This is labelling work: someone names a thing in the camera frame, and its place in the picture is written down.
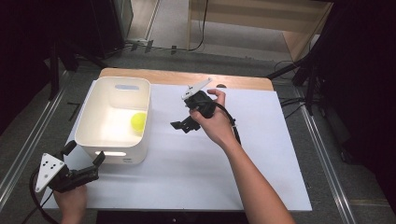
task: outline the human arm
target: human arm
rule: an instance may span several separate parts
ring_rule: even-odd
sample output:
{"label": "human arm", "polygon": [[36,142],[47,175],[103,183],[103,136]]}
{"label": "human arm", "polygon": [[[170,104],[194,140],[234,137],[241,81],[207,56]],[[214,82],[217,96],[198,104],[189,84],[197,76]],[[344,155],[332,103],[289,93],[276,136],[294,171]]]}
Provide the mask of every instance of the human arm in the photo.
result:
{"label": "human arm", "polygon": [[79,224],[87,207],[87,187],[85,185],[60,193],[53,191],[55,201],[62,211],[61,224]]}
{"label": "human arm", "polygon": [[[224,92],[209,90],[208,93],[215,94],[216,102],[224,105]],[[191,111],[191,117],[228,157],[249,223],[294,223],[279,196],[236,141],[225,113],[217,107],[211,119],[205,119],[196,110]]]}

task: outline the white plastic bin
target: white plastic bin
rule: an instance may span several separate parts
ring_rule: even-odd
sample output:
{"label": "white plastic bin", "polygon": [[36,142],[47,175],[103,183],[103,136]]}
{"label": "white plastic bin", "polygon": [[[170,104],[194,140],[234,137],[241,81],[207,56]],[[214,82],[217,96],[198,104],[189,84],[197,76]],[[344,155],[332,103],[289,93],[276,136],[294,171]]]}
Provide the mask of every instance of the white plastic bin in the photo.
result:
{"label": "white plastic bin", "polygon": [[[131,125],[136,113],[146,113],[145,126]],[[137,164],[146,158],[149,139],[150,83],[137,77],[100,77],[93,85],[76,130],[76,142],[94,159],[104,151],[104,163]]]}

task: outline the yellow tennis ball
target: yellow tennis ball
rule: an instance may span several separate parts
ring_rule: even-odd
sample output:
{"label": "yellow tennis ball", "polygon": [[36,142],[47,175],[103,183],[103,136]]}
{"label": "yellow tennis ball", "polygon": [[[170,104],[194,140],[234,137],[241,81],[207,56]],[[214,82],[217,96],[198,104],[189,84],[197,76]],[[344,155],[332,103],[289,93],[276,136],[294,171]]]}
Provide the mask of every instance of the yellow tennis ball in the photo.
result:
{"label": "yellow tennis ball", "polygon": [[135,131],[141,133],[145,129],[146,114],[145,113],[135,113],[131,118],[131,125]]}

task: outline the white board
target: white board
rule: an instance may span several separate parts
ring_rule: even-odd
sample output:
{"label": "white board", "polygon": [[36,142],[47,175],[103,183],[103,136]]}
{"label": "white board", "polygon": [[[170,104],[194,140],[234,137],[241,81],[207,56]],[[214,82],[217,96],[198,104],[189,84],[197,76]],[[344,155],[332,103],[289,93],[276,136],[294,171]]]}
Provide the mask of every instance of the white board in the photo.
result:
{"label": "white board", "polygon": [[[204,133],[174,130],[189,110],[185,86],[152,85],[148,155],[137,165],[102,164],[88,184],[88,208],[109,210],[243,210],[233,173],[220,147]],[[230,90],[226,108],[242,146],[291,211],[312,207],[275,91]],[[76,124],[68,141],[74,138]],[[79,146],[65,157],[70,169],[92,165]],[[50,199],[45,208],[57,208]]]}

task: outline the human hand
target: human hand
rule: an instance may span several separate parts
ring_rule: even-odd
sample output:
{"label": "human hand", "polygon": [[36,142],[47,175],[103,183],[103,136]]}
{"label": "human hand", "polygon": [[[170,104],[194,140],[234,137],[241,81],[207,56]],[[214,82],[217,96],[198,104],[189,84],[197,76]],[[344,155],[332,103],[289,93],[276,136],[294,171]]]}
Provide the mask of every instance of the human hand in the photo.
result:
{"label": "human hand", "polygon": [[[216,95],[218,98],[215,102],[225,106],[225,93],[223,91],[211,89],[207,93]],[[226,144],[236,141],[230,120],[220,108],[216,107],[213,117],[210,119],[204,118],[197,110],[191,110],[190,116],[202,126],[207,136],[220,147],[224,148]]]}
{"label": "human hand", "polygon": [[53,195],[62,211],[62,224],[81,223],[87,207],[87,186],[83,185],[64,193],[53,191]]}

